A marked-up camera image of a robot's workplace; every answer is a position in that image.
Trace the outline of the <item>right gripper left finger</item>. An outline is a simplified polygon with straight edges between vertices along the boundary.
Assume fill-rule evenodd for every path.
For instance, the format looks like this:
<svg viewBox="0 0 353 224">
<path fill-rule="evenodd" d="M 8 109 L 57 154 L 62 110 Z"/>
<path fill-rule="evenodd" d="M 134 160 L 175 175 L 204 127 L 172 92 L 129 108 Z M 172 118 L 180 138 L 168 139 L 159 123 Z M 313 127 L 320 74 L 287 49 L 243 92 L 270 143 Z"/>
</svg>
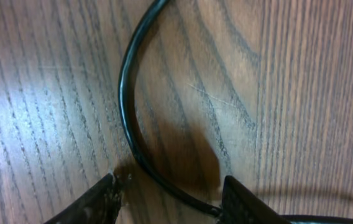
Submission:
<svg viewBox="0 0 353 224">
<path fill-rule="evenodd" d="M 109 173 L 45 224 L 115 224 L 121 196 L 121 182 Z"/>
</svg>

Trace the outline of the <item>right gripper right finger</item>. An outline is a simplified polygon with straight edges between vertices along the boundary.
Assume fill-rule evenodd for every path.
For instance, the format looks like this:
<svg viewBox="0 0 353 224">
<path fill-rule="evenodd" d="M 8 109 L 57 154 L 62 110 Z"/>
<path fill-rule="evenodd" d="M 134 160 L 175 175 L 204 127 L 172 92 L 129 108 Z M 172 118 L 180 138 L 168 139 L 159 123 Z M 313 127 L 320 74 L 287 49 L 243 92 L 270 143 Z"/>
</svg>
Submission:
<svg viewBox="0 0 353 224">
<path fill-rule="evenodd" d="M 221 208 L 225 224 L 290 224 L 230 175 L 224 179 Z"/>
</svg>

